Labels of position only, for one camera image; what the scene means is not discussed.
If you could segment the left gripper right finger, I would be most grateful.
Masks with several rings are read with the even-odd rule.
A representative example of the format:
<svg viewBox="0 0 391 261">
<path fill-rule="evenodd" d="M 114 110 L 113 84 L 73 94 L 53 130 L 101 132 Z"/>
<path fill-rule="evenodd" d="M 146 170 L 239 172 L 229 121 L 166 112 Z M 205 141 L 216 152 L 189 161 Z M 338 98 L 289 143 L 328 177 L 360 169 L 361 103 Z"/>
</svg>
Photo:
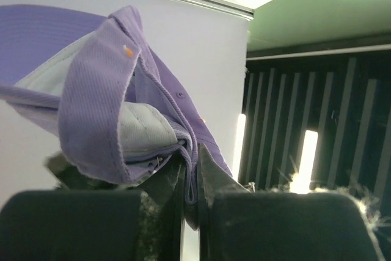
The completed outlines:
<svg viewBox="0 0 391 261">
<path fill-rule="evenodd" d="M 201 260 L 383 260 L 363 211 L 335 191 L 245 189 L 199 146 Z"/>
</svg>

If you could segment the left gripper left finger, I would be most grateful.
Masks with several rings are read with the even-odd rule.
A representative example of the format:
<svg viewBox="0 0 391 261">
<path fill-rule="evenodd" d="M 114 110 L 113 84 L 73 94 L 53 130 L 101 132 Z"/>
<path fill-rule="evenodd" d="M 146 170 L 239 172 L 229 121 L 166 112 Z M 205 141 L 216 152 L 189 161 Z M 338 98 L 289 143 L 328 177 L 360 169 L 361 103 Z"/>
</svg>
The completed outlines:
<svg viewBox="0 0 391 261">
<path fill-rule="evenodd" d="M 186 165 L 137 187 L 24 191 L 1 210 L 2 260 L 180 260 Z"/>
</svg>

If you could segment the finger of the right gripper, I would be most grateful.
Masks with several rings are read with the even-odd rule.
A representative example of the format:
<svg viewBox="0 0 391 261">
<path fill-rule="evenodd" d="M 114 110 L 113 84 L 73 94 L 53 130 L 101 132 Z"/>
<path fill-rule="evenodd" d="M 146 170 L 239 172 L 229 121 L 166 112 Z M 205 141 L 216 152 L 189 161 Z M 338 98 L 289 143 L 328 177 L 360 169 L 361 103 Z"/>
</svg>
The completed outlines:
<svg viewBox="0 0 391 261">
<path fill-rule="evenodd" d="M 70 164 L 61 152 L 47 158 L 44 167 L 56 178 L 57 184 L 54 189 L 57 190 L 95 191 L 114 190 L 118 187 L 118 185 L 80 173 L 78 168 Z"/>
</svg>

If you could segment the purple baseball cap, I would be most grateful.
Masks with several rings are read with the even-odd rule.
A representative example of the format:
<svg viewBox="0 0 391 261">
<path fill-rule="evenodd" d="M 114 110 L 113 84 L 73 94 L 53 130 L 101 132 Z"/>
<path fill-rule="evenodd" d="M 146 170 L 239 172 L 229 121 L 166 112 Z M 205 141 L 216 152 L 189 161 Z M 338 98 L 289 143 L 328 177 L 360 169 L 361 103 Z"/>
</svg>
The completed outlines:
<svg viewBox="0 0 391 261">
<path fill-rule="evenodd" d="M 180 152 L 185 199 L 194 204 L 200 144 L 230 172 L 187 91 L 147 43 L 132 6 L 108 17 L 2 6 L 1 100 L 57 136 L 69 162 L 91 178 L 137 184 Z"/>
</svg>

